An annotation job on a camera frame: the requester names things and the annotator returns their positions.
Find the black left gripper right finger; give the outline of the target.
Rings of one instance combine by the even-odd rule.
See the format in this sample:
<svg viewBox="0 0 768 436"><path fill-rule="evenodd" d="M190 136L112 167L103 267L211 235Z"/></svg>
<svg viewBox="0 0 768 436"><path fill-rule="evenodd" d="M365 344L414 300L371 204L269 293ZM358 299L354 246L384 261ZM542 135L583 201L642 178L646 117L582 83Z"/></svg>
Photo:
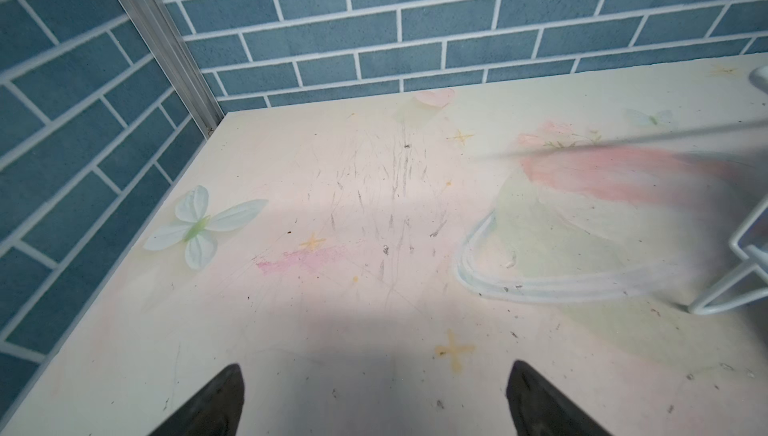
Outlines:
<svg viewBox="0 0 768 436"><path fill-rule="evenodd" d="M518 435L610 435L523 360L514 361L505 394Z"/></svg>

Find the white wire dish rack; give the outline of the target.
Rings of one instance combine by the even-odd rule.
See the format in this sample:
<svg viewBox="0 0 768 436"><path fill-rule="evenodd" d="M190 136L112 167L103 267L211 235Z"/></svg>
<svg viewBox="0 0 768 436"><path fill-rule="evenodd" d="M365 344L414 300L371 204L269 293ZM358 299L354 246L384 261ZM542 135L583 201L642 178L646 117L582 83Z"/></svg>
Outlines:
<svg viewBox="0 0 768 436"><path fill-rule="evenodd" d="M767 119L743 123L740 128L757 132L755 143L741 156L749 166L744 176L746 185L760 192L761 198L727 240L727 247L738 264L687 306L687 312L693 315L721 313L767 297ZM750 275L757 276L762 286L723 302L717 301Z"/></svg>

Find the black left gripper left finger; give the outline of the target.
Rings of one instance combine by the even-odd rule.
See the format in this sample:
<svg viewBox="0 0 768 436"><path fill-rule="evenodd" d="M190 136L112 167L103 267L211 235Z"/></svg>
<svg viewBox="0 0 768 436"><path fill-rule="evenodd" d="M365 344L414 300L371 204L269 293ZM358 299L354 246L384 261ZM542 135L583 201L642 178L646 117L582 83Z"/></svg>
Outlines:
<svg viewBox="0 0 768 436"><path fill-rule="evenodd" d="M230 364L150 435L235 435L244 406L244 395L241 367L237 363Z"/></svg>

